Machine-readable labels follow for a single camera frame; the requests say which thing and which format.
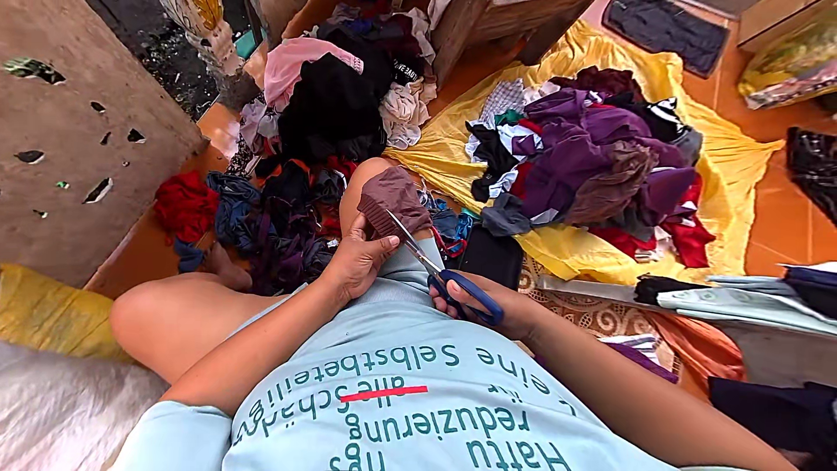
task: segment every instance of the brown knit cuff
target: brown knit cuff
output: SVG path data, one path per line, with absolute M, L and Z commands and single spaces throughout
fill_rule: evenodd
M 398 217 L 410 234 L 433 225 L 430 213 L 419 203 L 415 185 L 409 173 L 400 167 L 391 167 L 363 185 L 357 210 L 362 212 L 375 229 L 373 239 L 385 236 L 403 237 L 398 226 L 390 219 L 387 210 Z

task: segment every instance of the scissors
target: scissors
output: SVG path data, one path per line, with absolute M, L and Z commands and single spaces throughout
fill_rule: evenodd
M 462 287 L 468 294 L 474 297 L 477 301 L 482 303 L 486 309 L 488 309 L 488 313 L 480 311 L 479 309 L 470 308 L 470 310 L 474 311 L 477 317 L 481 318 L 485 323 L 489 325 L 497 325 L 503 320 L 503 308 L 500 307 L 500 304 L 497 304 L 497 301 L 491 298 L 482 288 L 476 286 L 474 282 L 469 280 L 466 277 L 463 277 L 457 272 L 453 272 L 451 270 L 444 270 L 436 266 L 435 263 L 430 261 L 430 259 L 424 254 L 424 251 L 421 250 L 419 247 L 419 243 L 407 232 L 407 228 L 401 224 L 401 221 L 398 220 L 397 217 L 390 211 L 387 210 L 387 214 L 390 218 L 395 222 L 401 232 L 404 233 L 404 244 L 407 248 L 413 253 L 413 256 L 424 265 L 424 269 L 427 270 L 429 274 L 427 277 L 427 284 L 428 286 L 432 286 L 436 288 L 436 291 L 439 292 L 439 295 L 444 298 L 445 301 L 448 302 L 449 306 L 453 306 L 456 309 L 456 313 L 459 316 L 459 319 L 466 320 L 465 317 L 465 307 L 457 300 L 453 299 L 450 294 L 448 294 L 447 288 L 445 285 L 449 280 L 454 280 L 458 285 Z

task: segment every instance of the hand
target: hand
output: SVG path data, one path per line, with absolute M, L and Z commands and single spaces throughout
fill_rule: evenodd
M 483 322 L 482 319 L 477 317 L 470 309 L 465 307 L 465 316 L 468 320 L 489 329 L 494 329 L 500 334 L 505 335 L 510 340 L 525 341 L 526 339 L 529 339 L 531 337 L 531 333 L 537 327 L 538 319 L 544 315 L 544 313 L 547 315 L 551 314 L 543 306 L 525 294 L 512 291 L 499 283 L 492 282 L 488 278 L 484 278 L 479 275 L 459 271 L 457 272 L 474 282 L 476 286 L 481 287 L 486 294 L 491 296 L 491 298 L 494 299 L 497 304 L 500 304 L 501 308 L 503 308 L 504 315 L 500 325 L 488 325 Z M 459 301 L 463 306 L 467 304 L 468 306 L 473 306 L 483 312 L 488 312 L 488 309 L 486 309 L 485 306 L 469 295 L 457 282 L 450 280 L 445 287 L 448 289 L 448 294 L 456 301 Z M 439 311 L 448 314 L 452 318 L 457 318 L 458 314 L 456 313 L 456 309 L 453 306 L 448 305 L 448 302 L 439 295 L 436 288 L 430 287 L 430 296 L 433 298 L 433 304 Z
M 367 224 L 366 216 L 358 214 L 318 280 L 336 288 L 343 304 L 364 294 L 381 265 L 398 249 L 395 235 L 367 241 Z

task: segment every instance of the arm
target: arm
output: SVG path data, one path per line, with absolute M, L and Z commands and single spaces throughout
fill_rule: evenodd
M 778 452 L 729 417 L 624 358 L 528 296 L 483 277 L 463 274 L 506 311 L 503 324 L 497 328 L 501 334 L 523 341 L 545 360 L 545 368 L 611 430 L 648 454 L 678 467 L 795 470 Z M 456 300 L 482 308 L 454 282 L 447 288 Z M 448 312 L 442 298 L 436 297 L 434 302 Z M 470 320 L 481 323 L 476 317 Z M 590 370 L 597 373 L 590 375 Z
M 161 401 L 216 406 L 229 416 L 337 311 L 372 285 L 397 237 L 366 241 L 359 215 L 320 278 L 215 347 L 175 382 Z

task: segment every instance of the red strikethrough line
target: red strikethrough line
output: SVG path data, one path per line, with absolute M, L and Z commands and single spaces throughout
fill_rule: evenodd
M 350 394 L 340 398 L 340 402 L 362 401 L 364 399 L 375 399 L 376 397 L 397 396 L 400 394 L 418 394 L 419 392 L 427 392 L 427 386 L 405 386 L 394 387 L 391 389 L 381 389 L 378 391 L 364 391 L 357 394 Z

